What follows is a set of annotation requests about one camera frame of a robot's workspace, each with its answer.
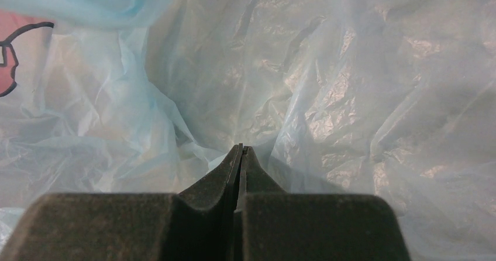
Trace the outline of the light blue printed plastic bag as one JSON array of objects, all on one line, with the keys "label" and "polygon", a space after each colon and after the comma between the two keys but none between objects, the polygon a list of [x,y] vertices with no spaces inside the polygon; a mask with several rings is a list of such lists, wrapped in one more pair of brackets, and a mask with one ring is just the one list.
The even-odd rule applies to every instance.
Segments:
[{"label": "light blue printed plastic bag", "polygon": [[237,143],[495,259],[495,0],[1,0],[1,245],[46,193],[179,192]]}]

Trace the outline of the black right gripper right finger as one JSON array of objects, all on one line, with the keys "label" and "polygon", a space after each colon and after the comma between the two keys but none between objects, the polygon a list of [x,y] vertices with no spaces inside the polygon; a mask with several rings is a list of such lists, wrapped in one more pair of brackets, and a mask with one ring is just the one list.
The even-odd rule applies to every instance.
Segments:
[{"label": "black right gripper right finger", "polygon": [[366,194],[292,194],[243,149],[234,260],[409,260],[392,208]]}]

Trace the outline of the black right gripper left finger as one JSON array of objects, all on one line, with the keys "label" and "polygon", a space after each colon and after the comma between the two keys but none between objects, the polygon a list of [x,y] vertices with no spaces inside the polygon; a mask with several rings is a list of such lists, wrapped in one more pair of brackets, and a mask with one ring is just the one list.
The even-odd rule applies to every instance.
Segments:
[{"label": "black right gripper left finger", "polygon": [[174,193],[52,193],[21,217],[2,260],[232,260],[243,146]]}]

